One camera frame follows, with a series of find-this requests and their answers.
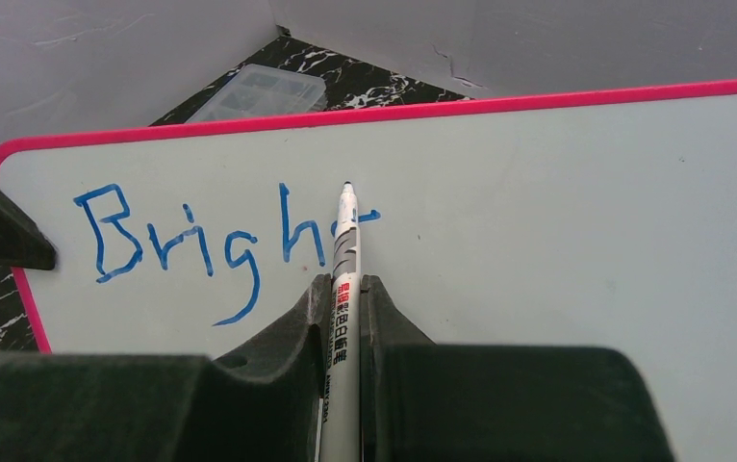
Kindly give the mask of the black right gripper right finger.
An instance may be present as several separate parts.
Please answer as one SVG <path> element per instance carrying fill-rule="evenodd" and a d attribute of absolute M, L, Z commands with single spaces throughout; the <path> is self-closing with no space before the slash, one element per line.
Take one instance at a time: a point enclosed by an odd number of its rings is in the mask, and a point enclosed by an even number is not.
<path fill-rule="evenodd" d="M 647 385 L 597 346 L 438 344 L 361 288 L 367 461 L 671 461 Z"/>

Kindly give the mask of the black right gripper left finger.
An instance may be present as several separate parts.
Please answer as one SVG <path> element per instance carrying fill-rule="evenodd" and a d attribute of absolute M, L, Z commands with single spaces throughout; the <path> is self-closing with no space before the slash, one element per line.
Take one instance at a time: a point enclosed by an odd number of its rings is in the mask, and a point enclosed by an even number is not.
<path fill-rule="evenodd" d="M 0 461 L 311 461 L 331 279 L 218 358 L 0 353 Z"/>

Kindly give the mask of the pink framed whiteboard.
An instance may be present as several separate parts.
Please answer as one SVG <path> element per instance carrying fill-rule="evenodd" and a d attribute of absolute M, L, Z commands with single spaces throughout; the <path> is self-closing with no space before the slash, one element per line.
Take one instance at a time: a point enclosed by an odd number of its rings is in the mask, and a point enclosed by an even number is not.
<path fill-rule="evenodd" d="M 6 142 L 40 349 L 239 346 L 332 268 L 345 182 L 431 339 L 614 348 L 680 460 L 737 461 L 737 80 Z"/>

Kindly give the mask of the white whiteboard marker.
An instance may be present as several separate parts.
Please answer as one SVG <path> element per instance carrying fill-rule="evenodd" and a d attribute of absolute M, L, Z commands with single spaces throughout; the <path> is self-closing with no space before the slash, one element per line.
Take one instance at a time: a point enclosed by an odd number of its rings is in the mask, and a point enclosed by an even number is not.
<path fill-rule="evenodd" d="M 343 184 L 334 242 L 327 370 L 319 459 L 360 461 L 360 231 L 358 199 Z"/>

